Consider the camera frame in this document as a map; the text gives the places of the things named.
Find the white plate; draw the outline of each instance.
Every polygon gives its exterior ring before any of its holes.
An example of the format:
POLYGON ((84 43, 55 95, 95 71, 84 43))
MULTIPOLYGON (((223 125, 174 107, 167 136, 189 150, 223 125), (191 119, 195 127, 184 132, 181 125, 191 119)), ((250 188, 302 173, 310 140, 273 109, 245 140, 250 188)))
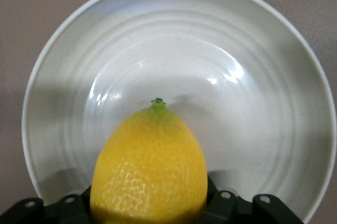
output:
POLYGON ((303 37, 261 0, 90 0, 75 11, 26 91, 38 195, 86 189, 108 136, 156 97, 196 135, 219 189, 313 215, 335 155, 332 95, 303 37))

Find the brown background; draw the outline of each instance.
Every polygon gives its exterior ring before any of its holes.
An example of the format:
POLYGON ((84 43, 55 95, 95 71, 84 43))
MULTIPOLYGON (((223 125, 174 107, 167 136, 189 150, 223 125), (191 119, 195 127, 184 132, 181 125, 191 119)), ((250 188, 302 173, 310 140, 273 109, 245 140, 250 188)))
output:
MULTIPOLYGON (((35 197, 21 143, 24 92, 33 65, 57 27, 88 0, 0 0, 0 213, 35 197)), ((337 0, 265 0, 302 33, 337 101, 337 0)), ((337 169, 310 224, 336 223, 337 169)))

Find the round dish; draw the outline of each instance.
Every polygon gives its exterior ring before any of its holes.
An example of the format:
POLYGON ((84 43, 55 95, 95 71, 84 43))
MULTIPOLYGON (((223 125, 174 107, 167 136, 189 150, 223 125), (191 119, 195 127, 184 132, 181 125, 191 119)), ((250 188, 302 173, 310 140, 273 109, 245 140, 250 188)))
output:
POLYGON ((23 107, 40 197, 91 184, 116 127, 163 98, 219 189, 279 197, 307 222, 336 146, 328 82, 298 31, 261 0, 90 0, 42 50, 23 107))

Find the textured yellow rind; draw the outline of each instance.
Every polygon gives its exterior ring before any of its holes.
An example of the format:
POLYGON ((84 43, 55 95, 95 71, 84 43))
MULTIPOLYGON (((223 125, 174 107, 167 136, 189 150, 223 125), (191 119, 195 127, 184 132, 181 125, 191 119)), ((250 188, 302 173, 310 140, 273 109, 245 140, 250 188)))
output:
POLYGON ((207 168, 164 103, 126 119, 102 149, 91 188, 95 223, 191 223, 205 207, 207 168))

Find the yellow fruit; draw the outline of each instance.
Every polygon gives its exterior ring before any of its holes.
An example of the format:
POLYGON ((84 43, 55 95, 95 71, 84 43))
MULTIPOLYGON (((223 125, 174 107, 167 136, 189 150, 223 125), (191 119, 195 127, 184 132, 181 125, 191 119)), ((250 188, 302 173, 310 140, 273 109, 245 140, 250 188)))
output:
POLYGON ((204 209, 207 168, 187 126, 161 99, 126 119, 96 163, 94 223, 191 223, 204 209))

